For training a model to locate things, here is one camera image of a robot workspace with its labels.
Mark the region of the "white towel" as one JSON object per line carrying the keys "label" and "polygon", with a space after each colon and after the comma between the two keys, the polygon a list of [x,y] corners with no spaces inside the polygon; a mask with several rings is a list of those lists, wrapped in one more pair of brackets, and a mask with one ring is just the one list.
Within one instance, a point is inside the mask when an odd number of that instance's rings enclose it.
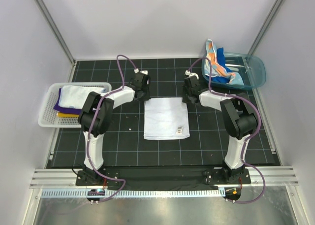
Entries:
{"label": "white towel", "polygon": [[160,97],[146,101],[143,136],[146,140],[189,138],[188,109],[182,98]]}

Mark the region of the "light blue bear towel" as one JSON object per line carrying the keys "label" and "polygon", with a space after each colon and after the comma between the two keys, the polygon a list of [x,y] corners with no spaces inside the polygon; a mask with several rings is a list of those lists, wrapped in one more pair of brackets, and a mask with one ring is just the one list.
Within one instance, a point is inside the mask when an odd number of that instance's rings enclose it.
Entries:
{"label": "light blue bear towel", "polygon": [[81,109],[90,92],[106,93],[109,88],[67,85],[61,88],[60,107]]}

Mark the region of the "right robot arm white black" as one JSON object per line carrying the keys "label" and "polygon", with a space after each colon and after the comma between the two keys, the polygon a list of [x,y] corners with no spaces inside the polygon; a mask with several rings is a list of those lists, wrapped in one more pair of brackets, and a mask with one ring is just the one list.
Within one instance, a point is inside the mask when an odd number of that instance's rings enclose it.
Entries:
{"label": "right robot arm white black", "polygon": [[221,112],[225,130],[229,134],[229,144],[219,174],[228,184],[238,181],[245,173],[248,143],[261,127],[257,108],[244,95],[229,95],[203,89],[197,76],[193,74],[188,74],[184,79],[183,102]]}

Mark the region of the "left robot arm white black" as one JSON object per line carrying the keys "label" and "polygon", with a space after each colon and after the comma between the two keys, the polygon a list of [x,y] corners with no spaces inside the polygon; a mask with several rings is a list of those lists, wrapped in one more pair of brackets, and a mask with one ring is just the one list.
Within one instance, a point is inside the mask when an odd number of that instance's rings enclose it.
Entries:
{"label": "left robot arm white black", "polygon": [[78,117],[86,144],[84,165],[79,171],[78,180],[88,181],[94,186],[102,184],[105,178],[99,169],[104,164],[103,139],[110,127],[113,110],[125,103],[149,100],[150,81],[148,71],[136,70],[127,85],[105,94],[88,94]]}

